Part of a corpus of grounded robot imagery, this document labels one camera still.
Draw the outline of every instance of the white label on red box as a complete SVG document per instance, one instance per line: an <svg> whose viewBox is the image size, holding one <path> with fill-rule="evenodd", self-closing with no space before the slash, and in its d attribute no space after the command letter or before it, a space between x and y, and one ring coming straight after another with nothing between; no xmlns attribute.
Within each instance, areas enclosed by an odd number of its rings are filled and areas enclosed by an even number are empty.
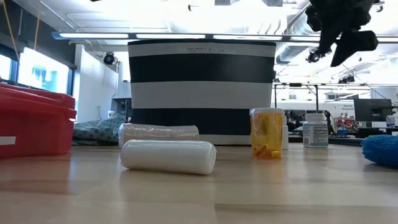
<svg viewBox="0 0 398 224"><path fill-rule="evenodd" d="M15 136L1 137L0 136L0 146L9 146L15 144Z"/></svg>

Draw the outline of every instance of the gauze roll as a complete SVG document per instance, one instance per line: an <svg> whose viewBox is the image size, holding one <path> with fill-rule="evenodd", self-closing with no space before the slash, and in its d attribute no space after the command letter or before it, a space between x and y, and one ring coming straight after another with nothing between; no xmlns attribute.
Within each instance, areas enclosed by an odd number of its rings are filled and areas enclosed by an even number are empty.
<svg viewBox="0 0 398 224"><path fill-rule="evenodd" d="M128 169L150 169L188 174L210 174L217 150L204 141L130 140L120 153Z"/></svg>
<svg viewBox="0 0 398 224"><path fill-rule="evenodd" d="M147 124L122 124L119 128L119 147L128 140L199 140L196 126L156 126Z"/></svg>

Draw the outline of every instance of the table surface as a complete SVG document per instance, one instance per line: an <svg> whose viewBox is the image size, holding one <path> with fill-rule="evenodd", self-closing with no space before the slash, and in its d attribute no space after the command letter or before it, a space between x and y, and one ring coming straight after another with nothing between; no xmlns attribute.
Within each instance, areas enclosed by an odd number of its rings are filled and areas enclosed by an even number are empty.
<svg viewBox="0 0 398 224"><path fill-rule="evenodd" d="M303 149L281 161L217 147L208 176L126 170L115 147L0 161L0 222L397 223L398 170L360 147Z"/></svg>

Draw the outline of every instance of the red plastic box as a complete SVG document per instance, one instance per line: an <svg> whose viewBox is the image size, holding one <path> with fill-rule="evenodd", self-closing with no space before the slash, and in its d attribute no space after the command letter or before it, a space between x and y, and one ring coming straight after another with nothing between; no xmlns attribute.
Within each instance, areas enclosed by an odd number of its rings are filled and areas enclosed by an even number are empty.
<svg viewBox="0 0 398 224"><path fill-rule="evenodd" d="M70 151L75 99L0 83L0 159Z"/></svg>

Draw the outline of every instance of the white stripe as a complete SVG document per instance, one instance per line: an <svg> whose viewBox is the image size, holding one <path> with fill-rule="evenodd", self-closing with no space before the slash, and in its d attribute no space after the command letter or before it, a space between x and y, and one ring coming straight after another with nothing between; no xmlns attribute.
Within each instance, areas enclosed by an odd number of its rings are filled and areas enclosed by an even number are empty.
<svg viewBox="0 0 398 224"><path fill-rule="evenodd" d="M216 145L250 145L250 136L228 136L228 135L212 135L201 134L199 140L207 141Z"/></svg>
<svg viewBox="0 0 398 224"><path fill-rule="evenodd" d="M15 136L9 136L9 137L0 137L0 146L9 146L15 144L16 141Z"/></svg>
<svg viewBox="0 0 398 224"><path fill-rule="evenodd" d="M271 83L195 81L131 84L134 109L270 107L271 92Z"/></svg>
<svg viewBox="0 0 398 224"><path fill-rule="evenodd" d="M221 43L164 43L129 45L129 56L140 57L169 54L228 54L275 57L275 46Z"/></svg>

